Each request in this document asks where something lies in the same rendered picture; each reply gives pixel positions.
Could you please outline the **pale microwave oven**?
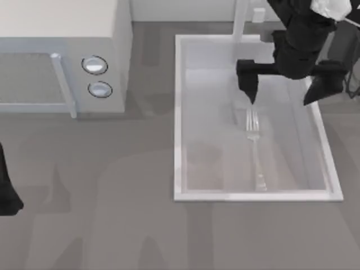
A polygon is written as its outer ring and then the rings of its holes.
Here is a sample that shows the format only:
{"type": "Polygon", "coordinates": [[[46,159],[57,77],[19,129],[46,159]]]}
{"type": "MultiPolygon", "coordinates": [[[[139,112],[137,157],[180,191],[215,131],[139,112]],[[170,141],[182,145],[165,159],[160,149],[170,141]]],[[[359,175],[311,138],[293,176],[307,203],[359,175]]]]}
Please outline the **pale microwave oven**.
{"type": "Polygon", "coordinates": [[[60,54],[77,116],[125,111],[132,41],[129,0],[0,0],[0,53],[60,54]],[[106,60],[106,73],[83,70],[92,55],[106,60]],[[112,86],[110,97],[89,94],[98,81],[112,86]]]}

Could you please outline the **large round microwave knob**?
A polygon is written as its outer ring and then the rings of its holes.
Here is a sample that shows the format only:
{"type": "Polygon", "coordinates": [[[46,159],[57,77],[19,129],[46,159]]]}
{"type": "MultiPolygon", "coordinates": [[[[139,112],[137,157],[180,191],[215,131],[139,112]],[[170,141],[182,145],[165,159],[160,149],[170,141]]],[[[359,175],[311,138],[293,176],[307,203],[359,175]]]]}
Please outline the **large round microwave knob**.
{"type": "Polygon", "coordinates": [[[81,66],[85,72],[91,75],[104,74],[109,68],[106,60],[96,55],[83,58],[81,61],[81,66]]]}

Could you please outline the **small round microwave knob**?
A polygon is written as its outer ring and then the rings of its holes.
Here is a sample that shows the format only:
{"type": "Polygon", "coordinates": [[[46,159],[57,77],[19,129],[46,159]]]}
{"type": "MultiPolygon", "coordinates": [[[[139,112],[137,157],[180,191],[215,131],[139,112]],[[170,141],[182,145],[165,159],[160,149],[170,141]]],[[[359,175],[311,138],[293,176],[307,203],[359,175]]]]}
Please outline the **small round microwave knob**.
{"type": "Polygon", "coordinates": [[[113,93],[112,86],[103,81],[90,83],[87,90],[95,98],[108,98],[113,93]]]}

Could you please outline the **tall white tap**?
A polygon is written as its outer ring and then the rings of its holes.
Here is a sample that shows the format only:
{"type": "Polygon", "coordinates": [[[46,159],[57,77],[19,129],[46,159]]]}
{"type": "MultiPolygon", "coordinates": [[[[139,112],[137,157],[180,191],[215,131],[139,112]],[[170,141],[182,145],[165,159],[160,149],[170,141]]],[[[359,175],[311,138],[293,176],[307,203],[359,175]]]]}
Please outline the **tall white tap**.
{"type": "Polygon", "coordinates": [[[235,14],[233,21],[232,40],[234,43],[240,43],[244,31],[246,14],[248,10],[249,0],[235,1],[235,14]]]}

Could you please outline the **microwave glass door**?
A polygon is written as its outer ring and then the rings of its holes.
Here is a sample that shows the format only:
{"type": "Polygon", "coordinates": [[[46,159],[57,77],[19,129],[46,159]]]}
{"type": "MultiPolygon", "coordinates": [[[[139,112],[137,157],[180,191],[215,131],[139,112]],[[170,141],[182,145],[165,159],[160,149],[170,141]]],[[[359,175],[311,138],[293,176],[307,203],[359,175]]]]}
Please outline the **microwave glass door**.
{"type": "Polygon", "coordinates": [[[47,53],[0,53],[0,113],[69,113],[47,53]]]}

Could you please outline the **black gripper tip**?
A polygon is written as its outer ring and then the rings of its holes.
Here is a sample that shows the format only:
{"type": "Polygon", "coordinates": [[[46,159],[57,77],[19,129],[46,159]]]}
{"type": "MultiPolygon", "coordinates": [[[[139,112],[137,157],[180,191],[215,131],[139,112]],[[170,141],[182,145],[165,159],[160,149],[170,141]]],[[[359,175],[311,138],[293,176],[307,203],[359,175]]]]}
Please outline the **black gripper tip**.
{"type": "Polygon", "coordinates": [[[11,183],[5,153],[0,143],[0,217],[15,216],[24,203],[11,183]]]}

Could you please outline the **silver fork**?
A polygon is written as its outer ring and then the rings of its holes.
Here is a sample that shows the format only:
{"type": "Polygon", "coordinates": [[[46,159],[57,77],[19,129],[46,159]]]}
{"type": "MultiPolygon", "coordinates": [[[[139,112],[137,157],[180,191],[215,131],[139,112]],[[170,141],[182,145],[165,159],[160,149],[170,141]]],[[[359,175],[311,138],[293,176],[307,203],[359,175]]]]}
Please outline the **silver fork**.
{"type": "Polygon", "coordinates": [[[246,134],[252,142],[255,189],[259,192],[267,191],[267,185],[259,157],[258,141],[260,139],[259,117],[256,110],[247,109],[246,111],[246,134]]]}

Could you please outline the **pale grey rounded box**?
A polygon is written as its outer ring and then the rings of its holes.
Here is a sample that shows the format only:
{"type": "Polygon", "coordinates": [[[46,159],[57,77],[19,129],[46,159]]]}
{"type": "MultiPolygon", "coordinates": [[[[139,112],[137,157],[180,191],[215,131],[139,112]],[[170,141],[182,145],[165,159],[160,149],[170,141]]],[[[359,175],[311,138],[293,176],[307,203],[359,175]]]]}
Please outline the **pale grey rounded box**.
{"type": "Polygon", "coordinates": [[[310,9],[315,13],[335,21],[341,21],[352,11],[350,0],[312,0],[310,9]]]}

